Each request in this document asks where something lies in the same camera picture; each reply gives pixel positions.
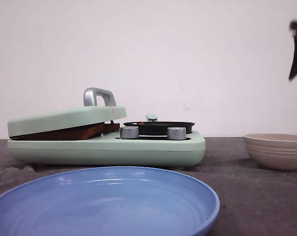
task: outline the silver knob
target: silver knob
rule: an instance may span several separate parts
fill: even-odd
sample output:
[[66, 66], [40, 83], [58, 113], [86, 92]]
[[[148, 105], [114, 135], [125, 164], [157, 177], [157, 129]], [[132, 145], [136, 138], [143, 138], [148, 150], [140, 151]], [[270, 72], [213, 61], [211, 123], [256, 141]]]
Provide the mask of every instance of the silver knob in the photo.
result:
[[184, 127], [169, 127], [167, 128], [167, 139], [185, 140], [187, 139], [187, 131]]
[[121, 139], [137, 139], [138, 127], [137, 126], [124, 126], [120, 128], [120, 138]]

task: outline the white wall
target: white wall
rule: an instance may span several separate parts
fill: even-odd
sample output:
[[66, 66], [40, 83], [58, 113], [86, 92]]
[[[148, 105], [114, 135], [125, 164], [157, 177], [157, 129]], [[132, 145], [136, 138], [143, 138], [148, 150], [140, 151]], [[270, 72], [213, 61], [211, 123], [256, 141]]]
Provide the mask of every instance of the white wall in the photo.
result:
[[0, 0], [7, 121], [111, 90], [121, 120], [193, 121], [205, 137], [297, 134], [297, 0]]

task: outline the ceramic bowl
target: ceramic bowl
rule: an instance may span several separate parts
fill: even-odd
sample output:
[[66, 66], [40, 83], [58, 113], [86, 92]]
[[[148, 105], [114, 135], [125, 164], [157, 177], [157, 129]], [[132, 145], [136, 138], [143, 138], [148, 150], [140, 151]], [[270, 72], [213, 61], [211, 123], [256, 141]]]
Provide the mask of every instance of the ceramic bowl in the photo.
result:
[[249, 156], [275, 170], [297, 170], [297, 135], [247, 134], [243, 136]]

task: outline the gray fabric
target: gray fabric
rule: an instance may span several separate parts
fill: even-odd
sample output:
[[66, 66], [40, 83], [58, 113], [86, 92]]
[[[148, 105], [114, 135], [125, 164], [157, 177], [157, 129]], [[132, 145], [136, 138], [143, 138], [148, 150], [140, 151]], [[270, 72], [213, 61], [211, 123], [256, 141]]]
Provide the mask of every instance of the gray fabric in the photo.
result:
[[[297, 171], [258, 166], [242, 138], [206, 138], [206, 154], [180, 171], [212, 187], [220, 212], [209, 236], [297, 236]], [[24, 182], [88, 166], [26, 165], [14, 161], [0, 140], [0, 194]]]

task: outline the blue plate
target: blue plate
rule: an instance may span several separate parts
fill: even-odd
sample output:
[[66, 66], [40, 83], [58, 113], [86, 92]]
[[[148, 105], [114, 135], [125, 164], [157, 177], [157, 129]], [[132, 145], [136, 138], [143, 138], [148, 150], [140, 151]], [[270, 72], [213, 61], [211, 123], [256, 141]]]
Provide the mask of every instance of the blue plate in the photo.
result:
[[203, 236], [219, 199], [173, 171], [100, 167], [40, 178], [0, 196], [0, 236]]

